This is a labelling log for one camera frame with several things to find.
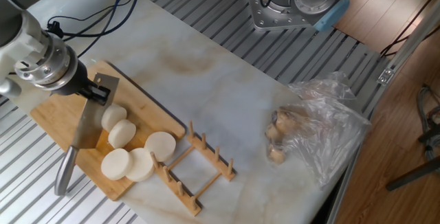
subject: robotic arm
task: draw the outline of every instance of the robotic arm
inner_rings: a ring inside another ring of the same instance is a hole
[[[41,29],[27,11],[39,0],[0,0],[0,94],[17,97],[20,86],[6,78],[11,70],[43,90],[80,94],[100,104],[108,89],[88,79],[86,67],[57,35]]]

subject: wooden floor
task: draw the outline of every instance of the wooden floor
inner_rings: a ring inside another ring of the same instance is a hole
[[[425,1],[351,0],[337,28],[380,51]],[[426,162],[424,147],[417,141],[422,129],[416,96],[423,83],[440,92],[440,32],[417,48],[380,100],[336,223],[440,223],[439,174],[432,173],[394,192],[385,189],[391,179]],[[428,99],[426,109],[437,105]]]

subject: metal clamp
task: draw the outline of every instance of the metal clamp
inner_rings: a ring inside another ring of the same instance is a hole
[[[380,74],[379,78],[377,79],[377,83],[386,86],[394,75],[395,71],[393,69],[384,69],[382,74]]]

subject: chair leg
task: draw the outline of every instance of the chair leg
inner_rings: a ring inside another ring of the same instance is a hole
[[[386,189],[389,191],[395,190],[406,185],[407,183],[410,183],[411,181],[435,171],[438,168],[440,168],[440,156],[394,179],[386,185]]]

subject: plastic bag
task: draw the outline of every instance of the plastic bag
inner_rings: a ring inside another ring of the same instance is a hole
[[[290,85],[303,100],[273,112],[266,131],[269,159],[280,164],[298,151],[321,189],[342,174],[371,127],[342,104],[355,98],[342,76],[335,72],[326,79]]]
[[[355,95],[350,87],[345,85],[347,78],[341,71],[330,73],[325,78],[314,78],[308,82],[290,84],[289,88],[298,94],[303,100],[315,100],[317,98],[335,98],[342,103],[347,100],[355,100]]]

